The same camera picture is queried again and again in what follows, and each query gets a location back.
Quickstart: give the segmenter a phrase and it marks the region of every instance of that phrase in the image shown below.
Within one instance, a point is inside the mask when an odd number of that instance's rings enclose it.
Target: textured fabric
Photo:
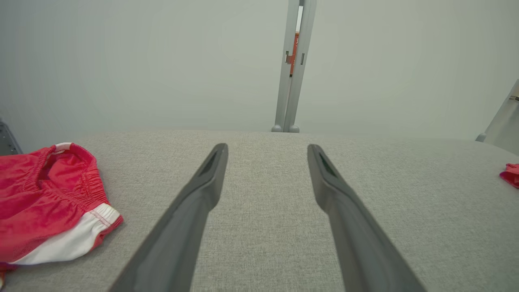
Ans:
[[[7,291],[102,291],[219,142],[222,196],[202,237],[192,290],[342,290],[307,145],[323,147],[429,290],[519,290],[519,192],[499,178],[519,157],[460,140],[269,132],[113,133],[77,141],[95,155],[125,223],[72,262],[21,267]]]
[[[507,163],[506,170],[501,172],[499,176],[509,184],[519,189],[519,164]]]
[[[95,158],[72,143],[0,157],[0,190],[2,272],[12,264],[75,259],[122,222]]]

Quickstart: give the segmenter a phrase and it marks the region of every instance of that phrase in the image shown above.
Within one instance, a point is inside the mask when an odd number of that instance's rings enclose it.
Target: red object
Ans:
[[[290,66],[290,76],[294,73],[294,65],[295,65],[295,56],[297,53],[297,43],[299,42],[299,33],[295,33],[295,39],[294,39],[294,52],[292,53],[292,65]]]
[[[519,164],[507,164],[507,169],[499,176],[509,184],[519,189]]]
[[[84,148],[61,143],[0,157],[0,274],[75,259],[121,223]]]

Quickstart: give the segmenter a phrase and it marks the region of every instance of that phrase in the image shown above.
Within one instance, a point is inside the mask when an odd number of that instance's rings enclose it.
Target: red shorts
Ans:
[[[0,278],[16,265],[78,258],[121,223],[84,148],[0,156]]]

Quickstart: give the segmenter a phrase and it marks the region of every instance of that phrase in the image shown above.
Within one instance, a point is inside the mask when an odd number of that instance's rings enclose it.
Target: gray upholstered seat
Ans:
[[[229,145],[227,172],[193,290],[343,289],[327,216],[313,197],[308,143],[324,148],[428,289],[519,289],[519,190],[498,176],[519,156],[492,145],[207,131],[75,142],[97,157],[125,223],[82,258],[9,274],[6,291],[106,290],[218,142]]]

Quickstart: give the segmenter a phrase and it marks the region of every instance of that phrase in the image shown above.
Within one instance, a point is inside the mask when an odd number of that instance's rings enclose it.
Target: gray frame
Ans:
[[[299,30],[297,56],[294,73],[292,74],[289,100],[286,106],[283,132],[299,133],[299,127],[294,125],[295,115],[297,112],[297,104],[299,103],[301,85],[303,84],[306,61],[308,60],[308,48],[310,47],[310,38],[312,36],[313,20],[316,15],[317,0],[302,0],[302,2],[304,2],[303,17],[301,19],[301,29]]]
[[[283,132],[285,121],[286,99],[290,90],[290,67],[286,62],[287,57],[294,54],[294,32],[297,23],[297,11],[299,0],[289,0],[289,9],[286,15],[285,41],[283,44],[283,55],[281,60],[281,76],[279,77],[278,106],[276,108],[276,120],[272,132]]]

